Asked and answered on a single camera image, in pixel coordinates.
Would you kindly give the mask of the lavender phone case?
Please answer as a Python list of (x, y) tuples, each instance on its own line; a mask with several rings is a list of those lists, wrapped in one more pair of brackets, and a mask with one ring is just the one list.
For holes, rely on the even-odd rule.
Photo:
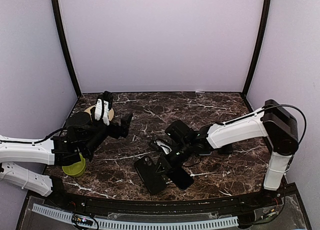
[(198, 155), (199, 156), (209, 156), (209, 155), (211, 155), (211, 151), (200, 151), (199, 153), (198, 153)]

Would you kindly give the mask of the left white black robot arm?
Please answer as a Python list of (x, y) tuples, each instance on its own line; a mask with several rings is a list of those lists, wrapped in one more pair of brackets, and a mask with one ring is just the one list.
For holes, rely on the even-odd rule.
[(0, 178), (11, 184), (48, 197), (60, 208), (67, 208), (70, 196), (64, 192), (62, 180), (32, 172), (18, 162), (70, 166), (82, 158), (92, 160), (94, 152), (107, 138), (125, 138), (129, 133), (133, 114), (121, 118), (120, 123), (95, 120), (87, 112), (78, 112), (67, 118), (65, 135), (55, 132), (42, 140), (0, 138)]

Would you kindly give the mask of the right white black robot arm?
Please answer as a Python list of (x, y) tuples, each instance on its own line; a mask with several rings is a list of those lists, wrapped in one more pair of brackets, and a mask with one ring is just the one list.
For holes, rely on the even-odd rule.
[(192, 155), (209, 155), (212, 151), (230, 153), (232, 144), (257, 137), (268, 137), (273, 149), (263, 182), (263, 190), (256, 194), (255, 203), (266, 207), (275, 198), (282, 177), (289, 168), (290, 160), (299, 148), (298, 123), (287, 110), (273, 99), (256, 111), (226, 122), (215, 122), (193, 130), (182, 120), (175, 120), (165, 130), (174, 144), (166, 142), (169, 152), (161, 153), (155, 173), (166, 175), (182, 190), (193, 184), (192, 177), (182, 168)]

